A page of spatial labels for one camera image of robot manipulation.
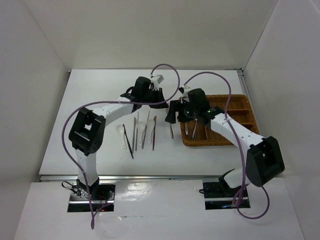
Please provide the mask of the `white ceramic spoon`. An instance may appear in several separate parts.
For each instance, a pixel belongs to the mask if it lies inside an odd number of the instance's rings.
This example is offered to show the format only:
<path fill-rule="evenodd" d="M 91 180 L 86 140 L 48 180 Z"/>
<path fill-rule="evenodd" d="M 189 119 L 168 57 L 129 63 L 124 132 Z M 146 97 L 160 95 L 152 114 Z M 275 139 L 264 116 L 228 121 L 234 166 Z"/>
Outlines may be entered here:
<path fill-rule="evenodd" d="M 153 119 L 149 119 L 147 121 L 147 142 L 149 144 L 152 143 L 152 136 L 153 136 L 153 130 L 154 130 L 154 127 L 155 127 L 155 121 Z"/>
<path fill-rule="evenodd" d="M 142 146 L 143 144 L 143 134 L 144 134 L 144 131 L 145 131 L 145 128 L 146 128 L 146 123 L 144 121 L 139 121 L 137 123 L 137 144 L 139 146 Z"/>
<path fill-rule="evenodd" d="M 127 148 L 126 142 L 125 142 L 125 128 L 123 125 L 117 125 L 116 126 L 116 132 L 119 136 L 120 142 L 121 142 L 121 147 L 123 149 Z"/>

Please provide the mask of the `small silver fork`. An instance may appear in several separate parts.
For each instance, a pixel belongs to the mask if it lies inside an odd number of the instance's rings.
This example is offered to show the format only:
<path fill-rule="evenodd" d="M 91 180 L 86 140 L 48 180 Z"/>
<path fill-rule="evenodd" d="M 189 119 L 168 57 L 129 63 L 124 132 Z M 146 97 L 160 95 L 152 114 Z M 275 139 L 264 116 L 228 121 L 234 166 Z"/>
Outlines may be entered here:
<path fill-rule="evenodd" d="M 187 122 L 184 123 L 184 133 L 185 133 L 186 136 L 189 135 L 188 123 Z"/>

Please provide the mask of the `silver knife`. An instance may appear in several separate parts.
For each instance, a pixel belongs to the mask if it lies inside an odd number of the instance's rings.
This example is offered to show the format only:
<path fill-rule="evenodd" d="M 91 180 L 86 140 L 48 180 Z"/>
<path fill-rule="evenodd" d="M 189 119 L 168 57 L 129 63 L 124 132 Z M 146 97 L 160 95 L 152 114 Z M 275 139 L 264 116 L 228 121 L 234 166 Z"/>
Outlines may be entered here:
<path fill-rule="evenodd" d="M 137 118 L 133 117 L 133 132 L 132 132 L 132 152 L 133 153 L 135 151 L 136 125 L 137 125 Z"/>

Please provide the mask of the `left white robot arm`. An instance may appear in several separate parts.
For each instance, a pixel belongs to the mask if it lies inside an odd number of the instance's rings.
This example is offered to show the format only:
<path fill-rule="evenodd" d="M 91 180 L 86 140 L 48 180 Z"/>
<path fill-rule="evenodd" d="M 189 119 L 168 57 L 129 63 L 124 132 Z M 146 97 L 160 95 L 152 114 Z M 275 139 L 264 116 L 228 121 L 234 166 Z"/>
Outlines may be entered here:
<path fill-rule="evenodd" d="M 82 107 L 71 127 L 68 139 L 76 153 L 79 168 L 77 185 L 81 194 L 88 200 L 99 195 L 99 177 L 97 173 L 97 151 L 102 146 L 105 127 L 117 119 L 130 115 L 145 103 L 150 108 L 165 109 L 163 90 L 159 87 L 164 80 L 162 75 L 150 78 L 138 77 L 134 86 L 128 88 L 120 97 L 101 107 L 90 110 Z"/>

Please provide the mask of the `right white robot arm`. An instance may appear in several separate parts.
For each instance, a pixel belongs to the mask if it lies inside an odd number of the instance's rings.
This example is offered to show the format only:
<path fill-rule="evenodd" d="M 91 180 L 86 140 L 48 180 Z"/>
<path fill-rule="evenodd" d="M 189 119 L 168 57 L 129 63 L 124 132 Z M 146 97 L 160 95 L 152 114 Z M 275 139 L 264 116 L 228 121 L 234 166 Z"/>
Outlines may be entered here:
<path fill-rule="evenodd" d="M 235 121 L 224 108 L 210 105 L 205 92 L 196 88 L 169 104 L 165 121 L 187 123 L 192 120 L 226 138 L 240 151 L 243 166 L 219 177 L 218 190 L 230 196 L 236 188 L 253 184 L 262 187 L 285 170 L 278 141 L 250 131 Z"/>

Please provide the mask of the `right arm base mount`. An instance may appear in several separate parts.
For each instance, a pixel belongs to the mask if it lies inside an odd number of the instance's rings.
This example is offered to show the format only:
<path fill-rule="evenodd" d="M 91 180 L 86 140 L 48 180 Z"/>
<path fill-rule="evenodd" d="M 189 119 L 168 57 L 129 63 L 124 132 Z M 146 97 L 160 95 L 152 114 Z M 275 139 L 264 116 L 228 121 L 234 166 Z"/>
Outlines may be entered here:
<path fill-rule="evenodd" d="M 232 204 L 233 198 L 241 187 L 224 189 L 220 182 L 204 182 L 198 192 L 204 195 L 206 210 L 236 209 Z"/>

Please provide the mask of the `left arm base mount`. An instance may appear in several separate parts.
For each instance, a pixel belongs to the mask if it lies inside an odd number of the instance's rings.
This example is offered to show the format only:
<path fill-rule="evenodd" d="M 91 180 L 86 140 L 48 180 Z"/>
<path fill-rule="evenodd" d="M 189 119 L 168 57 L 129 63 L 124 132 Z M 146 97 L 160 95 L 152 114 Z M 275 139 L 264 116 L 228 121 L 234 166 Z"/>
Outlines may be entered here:
<path fill-rule="evenodd" d="M 69 213 L 90 212 L 88 193 L 78 185 L 63 181 L 61 186 L 70 191 Z M 115 184 L 100 184 L 91 194 L 92 209 L 94 212 L 113 212 L 115 207 Z"/>

